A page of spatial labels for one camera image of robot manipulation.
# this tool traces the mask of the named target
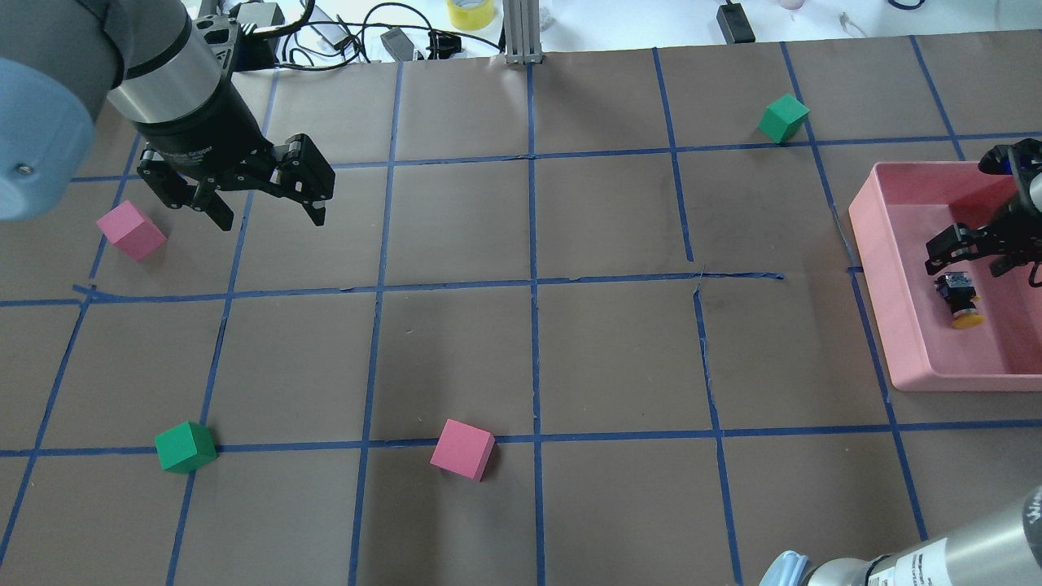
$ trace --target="black cable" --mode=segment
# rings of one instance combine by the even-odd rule
[[[1042,265],[1042,262],[1036,261],[1035,266],[1032,267],[1032,274],[1027,277],[1027,285],[1035,289],[1042,287],[1042,283],[1038,280],[1039,265]]]
[[[413,13],[419,15],[421,19],[423,19],[424,24],[427,25],[428,35],[435,31],[435,27],[433,25],[430,24],[430,21],[427,19],[427,17],[424,16],[424,14],[421,13],[420,10],[414,8],[413,6],[410,6],[408,4],[402,4],[401,2],[380,2],[379,4],[370,8],[368,13],[366,13],[366,18],[362,19],[362,30],[358,31],[358,44],[362,46],[362,58],[366,59],[366,63],[372,63],[371,60],[369,60],[369,53],[366,52],[366,28],[369,27],[369,17],[373,16],[373,13],[384,6],[397,6],[399,8],[405,8],[406,10],[412,10]]]
[[[312,18],[313,11],[315,11],[315,0],[307,0],[307,4],[304,5],[303,14],[300,15],[300,18],[296,21],[277,28],[254,32],[250,34],[250,36],[253,39],[278,39],[280,36],[289,36],[307,24],[307,20]]]
[[[300,46],[300,45],[298,45],[298,47],[300,47],[304,51],[309,52],[313,55],[321,55],[321,56],[324,56],[324,57],[343,56],[346,60],[343,64],[337,64],[336,67],[331,67],[331,66],[330,67],[325,67],[325,66],[322,66],[321,69],[319,69],[319,68],[309,69],[306,66],[298,66],[298,65],[293,64],[293,63],[286,63],[286,62],[290,62],[290,59],[287,56],[287,51],[289,51],[289,42],[290,42],[291,39],[294,39],[294,42],[296,42],[296,39],[295,39],[296,34],[294,34],[294,35],[288,36],[286,39],[286,43],[283,43],[283,45],[282,45],[282,51],[281,51],[281,53],[282,53],[282,62],[286,63],[286,67],[282,67],[282,69],[298,69],[298,70],[305,70],[305,71],[327,71],[328,69],[338,69],[340,67],[344,67],[344,66],[352,63],[354,59],[356,59],[359,56],[363,57],[363,58],[366,58],[366,55],[365,55],[364,51],[362,50],[362,45],[361,45],[361,42],[359,42],[359,38],[362,35],[362,31],[365,30],[366,28],[371,28],[371,27],[375,27],[375,28],[395,28],[395,27],[398,27],[398,28],[411,28],[411,29],[418,29],[418,30],[431,30],[431,29],[428,29],[426,26],[414,25],[414,24],[393,25],[393,24],[381,23],[381,22],[379,22],[379,23],[365,23],[365,24],[363,24],[363,23],[350,23],[350,22],[343,22],[343,21],[314,21],[314,22],[307,23],[307,27],[311,27],[312,25],[327,25],[327,24],[333,24],[333,25],[343,26],[344,29],[345,29],[345,31],[348,33],[348,36],[349,36],[350,41],[349,41],[349,43],[347,45],[344,46],[344,50],[342,52],[330,54],[330,53],[323,53],[321,51],[318,51],[316,49],[312,49],[309,47],[303,47],[303,46]],[[350,29],[348,28],[348,27],[351,27],[351,26],[361,27],[361,29],[358,30],[358,32],[355,32],[355,33],[352,34],[351,31],[350,31]],[[496,49],[497,52],[501,52],[500,48],[495,43],[493,43],[492,41],[489,41],[488,39],[483,39],[481,36],[477,36],[476,34],[468,34],[466,32],[445,31],[445,30],[441,30],[441,29],[438,29],[438,28],[432,29],[432,30],[435,32],[451,32],[452,34],[458,34],[461,36],[466,36],[466,38],[472,39],[474,41],[479,41],[479,42],[488,45],[489,47],[491,47],[493,49]],[[354,52],[354,54],[352,54],[350,56],[350,58],[348,58],[346,55],[344,55],[344,53],[347,51],[347,49],[351,48],[352,46],[354,47],[355,52]]]
[[[294,47],[294,48],[290,49],[290,64],[291,65],[297,65],[297,59],[293,58],[294,51],[299,51],[305,57],[307,57],[308,67],[315,67],[315,59],[313,59],[312,56],[307,54],[307,50],[306,49],[301,49],[300,47]]]
[[[908,4],[901,4],[901,3],[897,2],[896,0],[887,0],[887,4],[890,4],[891,6],[893,6],[895,8],[900,8],[901,10],[914,10],[916,8],[921,7],[925,2],[926,2],[926,0],[919,0],[919,2],[915,6],[909,6]]]

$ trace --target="robotic arm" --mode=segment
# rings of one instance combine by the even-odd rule
[[[228,230],[217,192],[259,190],[324,223],[334,173],[306,135],[260,133],[230,81],[233,19],[193,22],[178,0],[0,0],[0,219],[57,203],[107,95],[148,141],[138,173],[168,207]]]
[[[992,276],[1001,276],[1035,263],[1029,285],[1042,287],[1037,271],[1042,264],[1042,142],[1025,139],[999,145],[977,168],[991,175],[1013,175],[1017,193],[999,205],[991,222],[978,228],[956,223],[926,243],[926,273],[935,275],[952,263],[984,257],[992,261]]]

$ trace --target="pink tray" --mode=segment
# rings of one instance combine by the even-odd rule
[[[957,263],[987,321],[951,326],[926,274],[926,241],[952,222],[978,227],[1016,191],[974,163],[879,163],[850,204],[858,249],[890,366],[902,391],[1042,391],[1042,291],[1029,267],[993,278],[990,260]]]

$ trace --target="electrical wire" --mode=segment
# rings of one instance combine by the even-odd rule
[[[887,4],[890,4],[891,6],[899,8],[901,10],[914,10],[916,8],[922,7],[922,5],[925,3],[926,0],[919,0],[919,2],[916,3],[914,6],[910,6],[908,4],[901,4],[900,2],[897,2],[897,0],[887,0]]]
[[[427,25],[427,35],[428,36],[433,35],[435,32],[433,25],[430,24],[430,21],[427,19],[427,17],[424,16],[424,14],[421,13],[420,10],[414,8],[413,6],[410,6],[408,4],[402,4],[401,2],[380,2],[379,4],[376,4],[375,6],[370,8],[368,13],[366,13],[366,18],[362,19],[362,30],[358,31],[358,45],[362,48],[362,58],[366,59],[366,63],[372,63],[371,60],[369,60],[369,53],[366,52],[366,28],[368,28],[369,26],[369,18],[372,17],[373,13],[375,13],[379,8],[389,6],[405,8],[406,10],[415,13],[421,19],[423,19],[423,23]]]
[[[1027,285],[1034,289],[1042,288],[1042,283],[1039,283],[1038,279],[1038,272],[1040,266],[1042,266],[1042,262],[1035,261],[1035,266],[1032,267],[1032,274],[1027,276]]]
[[[250,36],[253,39],[279,39],[300,30],[307,25],[307,21],[312,18],[312,13],[315,11],[315,0],[306,0],[306,2],[307,3],[304,4],[304,11],[300,15],[299,19],[282,26],[266,26],[258,28],[253,31]]]
[[[417,30],[427,30],[428,32],[431,31],[431,30],[433,30],[435,32],[451,32],[452,34],[458,34],[460,36],[465,36],[467,39],[471,39],[473,41],[477,41],[477,42],[483,43],[485,45],[488,45],[489,47],[495,49],[497,52],[502,52],[501,49],[500,49],[500,47],[498,45],[496,45],[495,43],[489,41],[488,39],[483,39],[481,36],[477,36],[476,34],[468,34],[466,32],[445,31],[445,30],[441,30],[441,29],[437,29],[437,28],[427,28],[426,26],[421,26],[421,25],[410,25],[410,24],[393,25],[393,24],[388,24],[388,23],[349,23],[349,22],[344,22],[344,21],[340,21],[340,20],[337,20],[337,21],[328,20],[328,21],[313,21],[313,22],[307,23],[305,25],[305,27],[312,27],[312,26],[315,26],[315,25],[338,25],[338,26],[342,26],[344,28],[344,31],[348,35],[348,43],[338,53],[325,53],[325,52],[319,51],[317,49],[314,49],[314,48],[311,48],[311,47],[304,47],[304,46],[300,45],[299,39],[297,38],[297,33],[295,32],[295,33],[293,33],[293,34],[291,34],[291,35],[289,35],[289,36],[286,38],[286,40],[284,40],[284,42],[282,44],[282,47],[281,47],[281,60],[282,60],[282,63],[276,65],[275,67],[277,67],[279,69],[291,69],[291,70],[298,70],[298,71],[329,71],[329,70],[340,69],[340,68],[345,67],[347,65],[350,65],[351,63],[355,62],[359,57],[362,57],[364,59],[367,59],[366,63],[371,63],[371,62],[368,60],[368,56],[365,54],[364,45],[363,45],[363,41],[362,41],[363,32],[367,28],[395,28],[395,27],[397,27],[397,28],[408,28],[408,29],[417,29]],[[357,32],[352,33],[350,27],[356,27],[357,28]],[[292,48],[290,47],[290,41],[291,40],[293,41],[293,44],[295,45]],[[295,49],[299,49],[300,51],[303,51],[304,53],[309,53],[311,55],[320,55],[320,56],[323,56],[323,57],[337,57],[337,56],[339,56],[343,60],[339,62],[337,64],[328,65],[328,66],[314,66],[314,60],[313,59],[308,59],[308,62],[311,62],[313,65],[304,66],[304,65],[300,65],[300,64],[295,63],[295,60],[292,58],[293,55],[299,54],[299,53],[296,53],[294,51]],[[353,53],[350,54],[350,55],[348,55],[347,52],[348,52],[348,50],[351,50],[351,49],[353,49]]]

